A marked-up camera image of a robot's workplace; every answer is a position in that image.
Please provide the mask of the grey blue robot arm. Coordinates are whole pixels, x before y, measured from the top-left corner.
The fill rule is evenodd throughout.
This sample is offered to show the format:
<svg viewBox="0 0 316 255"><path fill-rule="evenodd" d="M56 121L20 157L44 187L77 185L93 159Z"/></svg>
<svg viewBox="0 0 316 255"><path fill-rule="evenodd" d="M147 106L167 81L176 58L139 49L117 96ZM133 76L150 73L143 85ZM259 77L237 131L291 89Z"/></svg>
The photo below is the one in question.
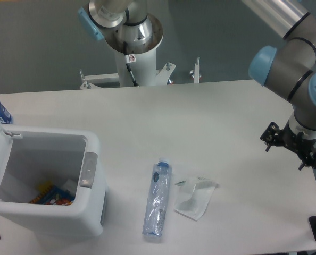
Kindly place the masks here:
<svg viewBox="0 0 316 255"><path fill-rule="evenodd" d="M293 107L283 129L270 123L261 135L267 147L284 147L316 169L316 16L296 1L245 1L284 41L265 46L248 68L249 76ZM120 86L165 86L175 66L156 68L156 49L163 39L160 21L146 1L89 1L78 18L95 40L113 50Z"/></svg>

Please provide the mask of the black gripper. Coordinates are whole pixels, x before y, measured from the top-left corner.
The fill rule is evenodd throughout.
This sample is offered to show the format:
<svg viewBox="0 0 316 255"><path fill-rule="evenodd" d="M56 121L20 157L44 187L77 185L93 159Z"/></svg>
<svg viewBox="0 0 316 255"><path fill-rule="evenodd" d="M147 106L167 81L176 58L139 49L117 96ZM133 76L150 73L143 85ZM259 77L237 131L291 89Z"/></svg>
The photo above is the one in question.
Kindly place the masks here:
<svg viewBox="0 0 316 255"><path fill-rule="evenodd" d="M280 147L282 138L283 146L288 150L296 153L301 160L301 164L298 170L302 170L304 167L312 167L316 169L316 143L315 139L305 139L305 134L295 134L289 126L289 123L285 125L282 131L275 122L271 122L266 130L260 136L260 140L267 146L265 151L268 152L272 146Z"/></svg>

